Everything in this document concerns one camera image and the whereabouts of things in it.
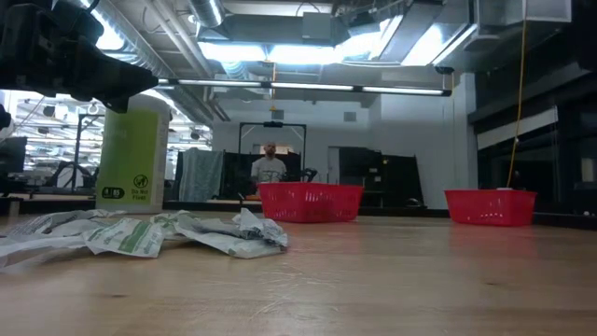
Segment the table surface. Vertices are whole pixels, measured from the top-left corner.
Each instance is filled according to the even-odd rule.
[[[597,233],[394,217],[283,226],[280,256],[185,243],[0,274],[0,334],[597,335]]]

